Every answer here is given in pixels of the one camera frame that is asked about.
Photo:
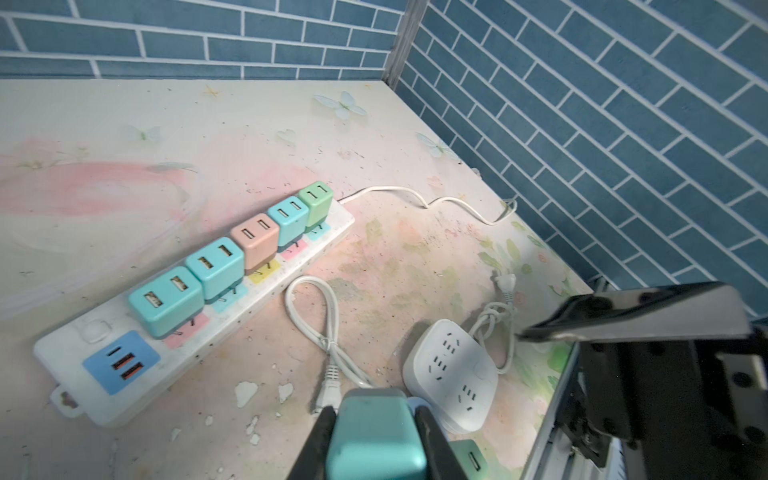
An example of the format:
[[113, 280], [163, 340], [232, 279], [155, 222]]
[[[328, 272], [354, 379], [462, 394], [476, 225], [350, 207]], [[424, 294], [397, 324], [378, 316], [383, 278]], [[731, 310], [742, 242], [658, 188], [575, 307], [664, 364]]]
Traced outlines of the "white long power strip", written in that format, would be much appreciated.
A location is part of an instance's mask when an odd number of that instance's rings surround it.
[[34, 354], [56, 379], [51, 395], [63, 415], [126, 424], [223, 340], [238, 330], [346, 236], [353, 215], [333, 201], [326, 220], [277, 254], [163, 339], [150, 336], [128, 296], [149, 278], [38, 340]]

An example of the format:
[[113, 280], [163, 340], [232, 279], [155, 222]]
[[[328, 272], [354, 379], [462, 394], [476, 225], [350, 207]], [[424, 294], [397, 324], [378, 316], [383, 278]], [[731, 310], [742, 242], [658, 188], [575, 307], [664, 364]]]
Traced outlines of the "pink plug adapter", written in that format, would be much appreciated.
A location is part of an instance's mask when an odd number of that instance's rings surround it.
[[274, 259], [278, 250], [280, 227], [266, 213], [236, 225], [231, 239], [244, 252], [245, 272], [251, 274]]

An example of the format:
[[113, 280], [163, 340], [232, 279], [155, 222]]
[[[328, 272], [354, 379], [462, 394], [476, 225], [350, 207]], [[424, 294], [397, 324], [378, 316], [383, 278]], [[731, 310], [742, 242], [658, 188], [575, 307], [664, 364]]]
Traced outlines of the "teal plug adapter top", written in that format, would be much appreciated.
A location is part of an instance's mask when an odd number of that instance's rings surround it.
[[204, 307], [203, 287], [184, 266], [177, 266], [136, 288], [129, 304], [147, 333], [163, 339]]

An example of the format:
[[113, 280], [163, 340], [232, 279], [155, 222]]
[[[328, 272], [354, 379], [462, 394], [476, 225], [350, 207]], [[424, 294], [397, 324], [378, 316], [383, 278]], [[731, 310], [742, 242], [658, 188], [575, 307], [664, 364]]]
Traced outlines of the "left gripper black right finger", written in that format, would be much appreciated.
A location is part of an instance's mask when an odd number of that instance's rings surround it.
[[444, 433], [428, 425], [416, 427], [427, 459], [426, 478], [467, 480]]

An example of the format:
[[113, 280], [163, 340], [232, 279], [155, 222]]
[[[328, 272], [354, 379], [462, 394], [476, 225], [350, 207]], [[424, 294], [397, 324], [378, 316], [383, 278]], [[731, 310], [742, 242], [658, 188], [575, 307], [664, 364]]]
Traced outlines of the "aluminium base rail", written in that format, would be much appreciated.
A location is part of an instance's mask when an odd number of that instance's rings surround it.
[[625, 479], [624, 455], [618, 440], [609, 446], [604, 467], [597, 467], [579, 453], [555, 425], [558, 409], [565, 405], [568, 384], [576, 379], [580, 349], [574, 346], [555, 389], [541, 428], [523, 468], [521, 479]]

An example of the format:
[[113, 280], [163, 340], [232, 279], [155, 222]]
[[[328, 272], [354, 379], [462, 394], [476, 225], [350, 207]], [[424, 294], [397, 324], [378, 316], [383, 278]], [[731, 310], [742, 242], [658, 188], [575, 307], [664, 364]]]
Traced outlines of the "green plug adapter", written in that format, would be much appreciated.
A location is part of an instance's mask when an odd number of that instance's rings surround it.
[[474, 440], [454, 440], [449, 443], [449, 446], [468, 480], [485, 480], [487, 478], [488, 462]]
[[316, 181], [301, 189], [297, 195], [308, 208], [305, 232], [322, 224], [329, 213], [334, 194], [333, 190], [322, 181]]

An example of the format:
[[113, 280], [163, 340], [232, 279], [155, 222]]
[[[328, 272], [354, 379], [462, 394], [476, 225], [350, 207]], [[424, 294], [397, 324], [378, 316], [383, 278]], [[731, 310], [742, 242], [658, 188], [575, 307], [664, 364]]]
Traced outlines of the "teal plug adapter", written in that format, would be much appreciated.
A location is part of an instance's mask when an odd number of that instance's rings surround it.
[[218, 300], [244, 277], [244, 252], [229, 237], [221, 237], [188, 255], [185, 266], [199, 280], [204, 301]]
[[204, 307], [203, 287], [184, 266], [177, 266], [136, 288], [129, 304], [147, 333], [163, 339]]
[[325, 468], [328, 479], [425, 479], [427, 457], [406, 395], [349, 391], [337, 411]]
[[279, 227], [278, 251], [297, 242], [307, 226], [309, 208], [296, 196], [289, 196], [267, 209], [267, 215]]

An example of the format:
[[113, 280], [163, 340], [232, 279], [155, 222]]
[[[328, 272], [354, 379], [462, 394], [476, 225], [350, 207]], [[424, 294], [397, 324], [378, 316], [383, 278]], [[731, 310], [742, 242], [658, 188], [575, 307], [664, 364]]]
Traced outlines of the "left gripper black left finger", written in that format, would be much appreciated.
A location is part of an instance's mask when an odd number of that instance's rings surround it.
[[336, 419], [333, 407], [326, 406], [321, 410], [287, 480], [324, 480], [327, 477], [326, 457]]

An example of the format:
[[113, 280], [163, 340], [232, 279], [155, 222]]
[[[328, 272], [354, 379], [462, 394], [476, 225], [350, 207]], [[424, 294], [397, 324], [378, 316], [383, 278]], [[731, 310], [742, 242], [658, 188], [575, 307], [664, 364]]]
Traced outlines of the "white square power socket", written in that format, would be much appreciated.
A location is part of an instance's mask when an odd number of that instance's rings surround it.
[[442, 427], [454, 434], [482, 428], [498, 386], [498, 371], [486, 350], [448, 319], [424, 332], [402, 375], [407, 390], [425, 400]]

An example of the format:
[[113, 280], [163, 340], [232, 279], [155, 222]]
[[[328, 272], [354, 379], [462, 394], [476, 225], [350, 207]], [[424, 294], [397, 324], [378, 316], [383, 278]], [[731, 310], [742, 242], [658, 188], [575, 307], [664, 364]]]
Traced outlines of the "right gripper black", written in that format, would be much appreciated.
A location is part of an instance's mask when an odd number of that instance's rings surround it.
[[617, 440], [629, 479], [766, 478], [767, 326], [734, 287], [571, 296], [518, 339], [584, 342], [560, 428], [595, 466]]

